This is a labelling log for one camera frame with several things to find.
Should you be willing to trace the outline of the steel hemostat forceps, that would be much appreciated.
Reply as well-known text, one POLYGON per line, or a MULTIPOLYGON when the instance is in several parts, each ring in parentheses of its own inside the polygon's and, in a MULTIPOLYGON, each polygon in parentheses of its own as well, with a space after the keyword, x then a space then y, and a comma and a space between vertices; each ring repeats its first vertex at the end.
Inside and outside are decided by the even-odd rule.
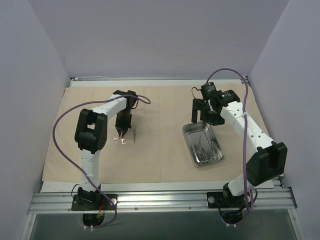
POLYGON ((115 137, 115 138, 113 139, 113 142, 114 142, 115 144, 120 143, 120 144, 122 144, 122 145, 125 145, 125 144, 127 143, 127 140, 124 138, 124 135, 123 135, 122 133, 120 133, 118 137, 115 137))

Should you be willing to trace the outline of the metal instrument tray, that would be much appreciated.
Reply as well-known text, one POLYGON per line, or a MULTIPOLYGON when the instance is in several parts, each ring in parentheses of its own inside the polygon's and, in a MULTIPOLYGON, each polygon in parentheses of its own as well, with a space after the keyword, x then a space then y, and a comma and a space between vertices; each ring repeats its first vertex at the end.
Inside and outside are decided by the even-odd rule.
POLYGON ((224 160, 224 153, 218 143, 217 137, 212 129, 212 126, 206 122, 197 122, 186 124, 182 127, 183 136, 186 146, 189 150, 191 160, 196 168, 204 168, 211 165, 216 165, 224 160), (201 143, 204 148, 206 157, 200 162, 197 161, 194 152, 197 150, 199 137, 201 136, 201 143), (211 162, 213 156, 211 150, 211 139, 214 139, 216 149, 217 161, 211 162))

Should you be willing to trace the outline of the beige cloth surgical wrap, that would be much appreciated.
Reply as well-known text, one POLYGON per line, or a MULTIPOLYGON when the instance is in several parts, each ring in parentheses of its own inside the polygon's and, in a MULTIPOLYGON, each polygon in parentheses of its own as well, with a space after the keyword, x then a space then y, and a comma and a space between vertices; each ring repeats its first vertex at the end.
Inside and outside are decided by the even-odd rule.
MULTIPOLYGON (((57 115, 55 139, 51 139, 42 180, 78 183, 81 152, 75 131, 84 103, 98 106, 115 87, 70 87, 66 89, 57 115)), ((225 123, 213 132, 222 148, 221 163, 195 167, 187 148, 183 126, 191 122, 193 98, 200 98, 190 86, 133 86, 131 90, 150 99, 132 111, 132 128, 125 134, 126 144, 113 142, 118 135, 115 120, 107 124, 107 142, 100 153, 99 179, 103 184, 163 183, 193 181, 231 181, 243 171, 243 141, 225 123), (134 144, 134 126, 137 127, 134 144)))

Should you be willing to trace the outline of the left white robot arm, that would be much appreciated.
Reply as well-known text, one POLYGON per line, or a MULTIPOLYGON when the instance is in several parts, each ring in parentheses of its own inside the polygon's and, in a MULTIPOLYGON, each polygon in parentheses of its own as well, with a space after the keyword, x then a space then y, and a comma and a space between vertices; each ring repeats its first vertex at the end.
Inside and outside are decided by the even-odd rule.
POLYGON ((118 137, 114 141, 125 144, 124 136, 132 128, 132 109, 137 101, 138 96, 134 91, 116 90, 108 102, 80 111, 74 139, 81 150, 81 167, 85 173, 77 195, 90 210, 97 209, 101 203, 101 194, 97 190, 101 187, 99 158, 107 143, 108 120, 116 117, 115 129, 118 137))

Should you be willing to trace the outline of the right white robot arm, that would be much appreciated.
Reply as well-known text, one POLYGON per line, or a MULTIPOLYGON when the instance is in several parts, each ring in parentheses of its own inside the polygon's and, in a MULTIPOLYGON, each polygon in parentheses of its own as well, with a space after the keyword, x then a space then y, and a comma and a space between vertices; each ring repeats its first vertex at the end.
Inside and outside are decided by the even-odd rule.
POLYGON ((233 90, 221 91, 209 82, 199 91, 202 98, 192 101, 192 123, 198 120, 211 126, 228 123, 243 140, 243 173, 225 184, 222 193, 223 203, 232 207, 240 196, 284 173, 288 148, 258 126, 247 112, 247 100, 240 99, 233 90))

